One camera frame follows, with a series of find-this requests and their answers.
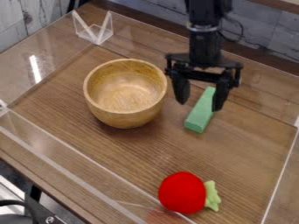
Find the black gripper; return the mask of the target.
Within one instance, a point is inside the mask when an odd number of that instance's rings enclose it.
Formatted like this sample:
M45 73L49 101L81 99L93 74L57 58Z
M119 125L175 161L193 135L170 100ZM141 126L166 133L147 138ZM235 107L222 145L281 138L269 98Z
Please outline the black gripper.
M177 101L183 105L191 96L189 80L217 83L213 97L213 111L221 111L230 95L230 90L241 84L243 64L221 56L215 63L195 63L189 53L167 53L166 73L173 78L173 90Z

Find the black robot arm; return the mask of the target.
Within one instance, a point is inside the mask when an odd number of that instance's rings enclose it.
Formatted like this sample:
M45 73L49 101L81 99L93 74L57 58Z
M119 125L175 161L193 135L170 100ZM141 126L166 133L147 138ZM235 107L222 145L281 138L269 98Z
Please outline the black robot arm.
M185 104L191 96L190 80L215 84L211 111L222 110L230 90L241 84L243 64L222 54L221 22L233 11L233 0L185 0L189 12L189 52L167 53L166 74L173 80L175 99Z

